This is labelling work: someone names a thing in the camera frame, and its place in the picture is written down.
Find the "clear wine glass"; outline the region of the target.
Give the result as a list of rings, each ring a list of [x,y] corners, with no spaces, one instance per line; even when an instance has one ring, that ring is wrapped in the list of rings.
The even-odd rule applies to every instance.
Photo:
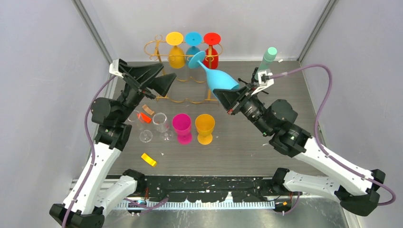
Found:
[[[163,142],[168,142],[173,138],[168,118],[164,113],[156,113],[152,118],[152,122],[157,132],[160,133],[160,138]]]
[[[127,118],[129,123],[139,132],[139,140],[143,143],[149,143],[153,138],[153,133],[145,128],[146,121],[142,113],[134,110]]]

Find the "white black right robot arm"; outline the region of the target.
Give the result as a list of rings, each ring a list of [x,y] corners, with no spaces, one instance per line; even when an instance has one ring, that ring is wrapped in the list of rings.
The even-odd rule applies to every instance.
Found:
[[[272,177],[274,193],[306,192],[335,202],[359,216],[368,216],[379,204],[379,183],[385,173],[356,166],[326,149],[308,131],[295,124],[297,113],[284,99],[265,107],[252,85],[241,89],[215,89],[215,96],[228,114],[242,113],[279,153],[313,166],[323,177],[278,168]]]

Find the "yellow wine glass back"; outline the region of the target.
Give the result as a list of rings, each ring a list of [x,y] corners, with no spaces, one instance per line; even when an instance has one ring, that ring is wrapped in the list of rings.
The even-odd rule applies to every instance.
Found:
[[[172,47],[169,52],[168,62],[174,69],[180,69],[185,66],[185,54],[184,51],[179,47],[183,40],[183,35],[177,31],[170,32],[165,37],[167,44]]]

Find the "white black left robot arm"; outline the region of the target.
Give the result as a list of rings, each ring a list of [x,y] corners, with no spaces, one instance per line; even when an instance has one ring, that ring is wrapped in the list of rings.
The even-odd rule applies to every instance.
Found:
[[[95,137],[88,136],[90,155],[71,192],[62,203],[50,208],[50,216],[63,228],[100,228],[105,218],[127,196],[142,196],[147,188],[145,175],[126,170],[106,191],[101,192],[112,165],[124,150],[132,130],[128,117],[143,98],[155,99],[168,93],[175,73],[160,75],[164,65],[130,66],[121,59],[109,66],[112,78],[124,80],[117,99],[95,94],[85,120],[98,125]]]

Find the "yellow wine glass front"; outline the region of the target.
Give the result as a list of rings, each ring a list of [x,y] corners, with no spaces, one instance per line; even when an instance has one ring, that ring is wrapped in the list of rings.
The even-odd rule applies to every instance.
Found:
[[[198,132],[197,140],[202,145],[208,145],[213,140],[212,132],[215,127],[215,119],[209,114],[201,114],[195,119]]]

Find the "pink wine glass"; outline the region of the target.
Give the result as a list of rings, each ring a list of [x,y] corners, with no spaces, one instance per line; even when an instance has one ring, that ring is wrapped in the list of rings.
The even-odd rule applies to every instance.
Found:
[[[177,114],[172,120],[172,126],[180,144],[186,145],[192,141],[192,120],[187,114]]]

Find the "red wine glass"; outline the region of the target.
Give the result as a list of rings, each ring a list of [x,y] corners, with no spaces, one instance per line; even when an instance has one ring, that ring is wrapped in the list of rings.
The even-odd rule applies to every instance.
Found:
[[[214,46],[220,43],[221,37],[215,32],[209,32],[204,35],[203,41],[208,45],[208,48],[205,50],[206,58],[203,64],[209,69],[216,69],[219,64],[219,55]]]

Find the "yellow wine glass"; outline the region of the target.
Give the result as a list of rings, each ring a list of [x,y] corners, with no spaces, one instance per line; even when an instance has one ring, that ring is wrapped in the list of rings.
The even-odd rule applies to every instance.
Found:
[[[212,132],[215,127],[215,119],[209,114],[201,114],[195,119],[198,132],[197,140],[202,145],[208,145],[213,140]]]
[[[179,47],[183,40],[183,35],[177,31],[170,32],[165,37],[167,44],[172,47],[169,52],[168,62],[174,69],[180,69],[185,66],[185,54],[184,51]]]

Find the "blue wine glass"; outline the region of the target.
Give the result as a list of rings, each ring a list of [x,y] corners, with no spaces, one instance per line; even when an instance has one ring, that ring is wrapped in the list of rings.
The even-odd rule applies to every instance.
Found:
[[[224,71],[217,70],[217,69],[209,69],[207,66],[203,64],[203,60],[205,59],[206,54],[204,51],[199,51],[193,57],[191,57],[190,61],[188,62],[189,68],[198,68],[202,67],[206,73],[206,79],[208,88],[211,90],[211,93],[215,89],[239,89],[239,83],[229,74]]]
[[[187,49],[185,55],[185,63],[186,65],[189,64],[189,61],[192,59],[192,57],[200,52],[200,49],[198,48],[198,45],[201,44],[202,41],[202,36],[198,32],[189,32],[185,38],[184,41],[186,44],[189,45],[189,48]]]

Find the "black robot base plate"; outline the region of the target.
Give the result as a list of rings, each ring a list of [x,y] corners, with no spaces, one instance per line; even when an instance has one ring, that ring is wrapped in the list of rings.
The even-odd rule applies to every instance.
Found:
[[[270,197],[296,196],[273,182],[270,177],[260,176],[161,176],[146,175],[130,197],[146,197],[153,202],[168,198],[169,202],[213,203],[232,201],[264,202]]]

